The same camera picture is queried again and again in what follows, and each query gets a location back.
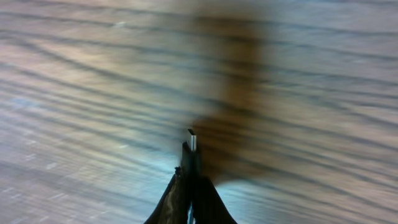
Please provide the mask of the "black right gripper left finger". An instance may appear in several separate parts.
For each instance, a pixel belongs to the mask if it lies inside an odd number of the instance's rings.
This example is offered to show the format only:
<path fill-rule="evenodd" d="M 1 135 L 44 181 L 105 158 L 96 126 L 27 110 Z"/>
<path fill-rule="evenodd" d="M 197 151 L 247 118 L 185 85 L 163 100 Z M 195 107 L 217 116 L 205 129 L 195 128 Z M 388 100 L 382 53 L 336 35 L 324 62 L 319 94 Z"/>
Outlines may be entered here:
<path fill-rule="evenodd" d="M 157 206 L 144 224 L 187 224 L 189 206 L 188 177 L 181 167 L 176 167 Z"/>

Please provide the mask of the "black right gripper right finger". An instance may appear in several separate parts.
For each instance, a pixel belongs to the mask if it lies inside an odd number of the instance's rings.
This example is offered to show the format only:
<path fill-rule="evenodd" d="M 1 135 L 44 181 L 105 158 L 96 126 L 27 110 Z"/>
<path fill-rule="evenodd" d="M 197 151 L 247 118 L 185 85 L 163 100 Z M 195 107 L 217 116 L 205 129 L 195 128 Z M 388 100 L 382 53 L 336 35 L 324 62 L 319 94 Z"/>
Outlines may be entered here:
<path fill-rule="evenodd" d="M 192 195 L 193 217 L 198 224 L 237 224 L 208 177 L 198 177 Z"/>

